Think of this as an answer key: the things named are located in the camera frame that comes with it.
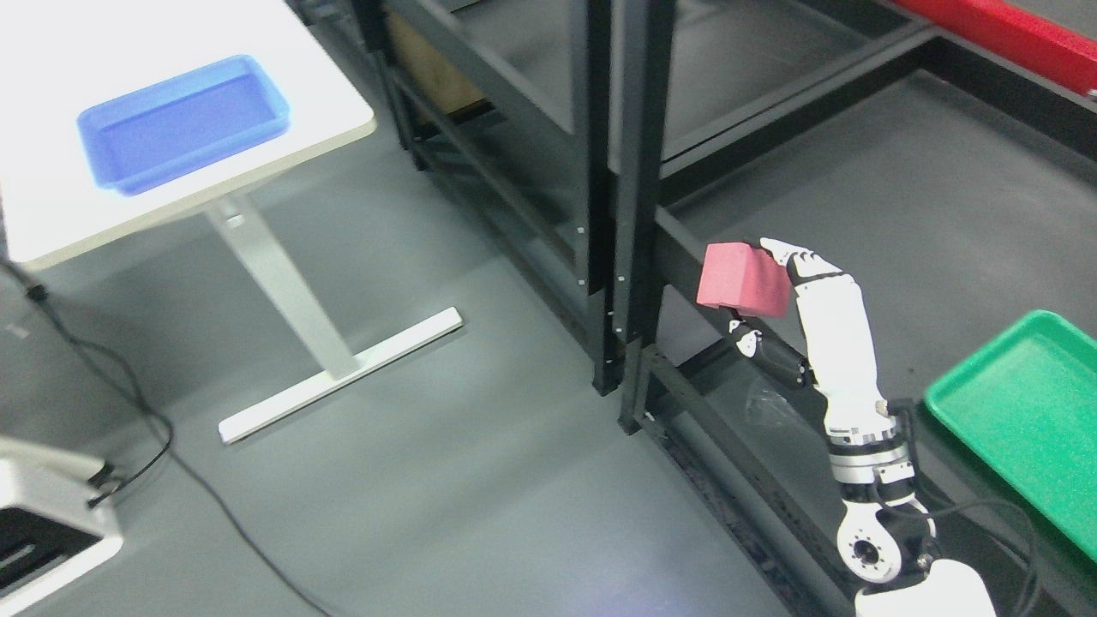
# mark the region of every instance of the table leg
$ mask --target table leg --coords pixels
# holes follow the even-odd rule
[[[352,355],[285,249],[244,193],[215,201],[206,215],[220,237],[316,358],[324,371],[257,403],[218,425],[233,444],[353,381],[461,327],[450,307]]]

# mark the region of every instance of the red beam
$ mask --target red beam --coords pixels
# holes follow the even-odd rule
[[[1097,42],[1002,0],[895,0],[1079,94],[1097,89]]]

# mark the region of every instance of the white table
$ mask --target white table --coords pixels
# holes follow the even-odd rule
[[[285,134],[134,197],[94,184],[81,111],[236,54],[255,57],[289,101]],[[282,0],[5,1],[0,89],[0,203],[13,261],[47,268],[204,212],[324,369],[223,420],[226,444],[461,326],[450,307],[352,354],[248,199],[249,188],[376,127]]]

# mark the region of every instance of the blue plastic tray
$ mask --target blue plastic tray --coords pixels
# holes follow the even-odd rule
[[[233,56],[83,111],[95,183],[126,195],[276,137],[290,105],[251,56]]]

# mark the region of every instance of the green plastic tray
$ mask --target green plastic tray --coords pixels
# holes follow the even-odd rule
[[[1097,561],[1097,341],[1034,311],[934,382],[926,406]]]

